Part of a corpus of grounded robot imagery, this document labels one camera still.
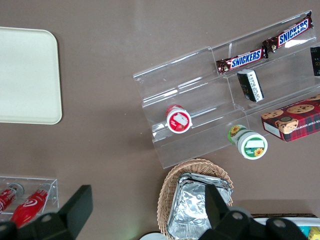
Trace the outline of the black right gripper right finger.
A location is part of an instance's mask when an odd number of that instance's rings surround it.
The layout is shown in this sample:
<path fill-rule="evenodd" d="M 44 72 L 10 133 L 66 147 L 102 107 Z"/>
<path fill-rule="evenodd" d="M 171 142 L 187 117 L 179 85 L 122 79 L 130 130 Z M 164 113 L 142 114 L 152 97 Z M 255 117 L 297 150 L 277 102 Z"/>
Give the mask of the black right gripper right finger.
<path fill-rule="evenodd" d="M 248 230 L 250 216 L 241 207 L 229 207 L 214 185 L 205 187 L 205 210 L 214 230 Z"/>

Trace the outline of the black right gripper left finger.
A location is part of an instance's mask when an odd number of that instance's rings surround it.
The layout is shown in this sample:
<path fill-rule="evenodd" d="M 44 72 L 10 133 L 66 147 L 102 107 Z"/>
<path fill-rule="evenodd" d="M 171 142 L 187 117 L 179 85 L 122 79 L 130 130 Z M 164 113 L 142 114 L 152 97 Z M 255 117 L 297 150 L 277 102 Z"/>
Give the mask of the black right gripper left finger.
<path fill-rule="evenodd" d="M 92 212 L 92 186 L 82 185 L 58 212 L 44 214 L 34 222 L 34 239 L 75 240 Z"/>

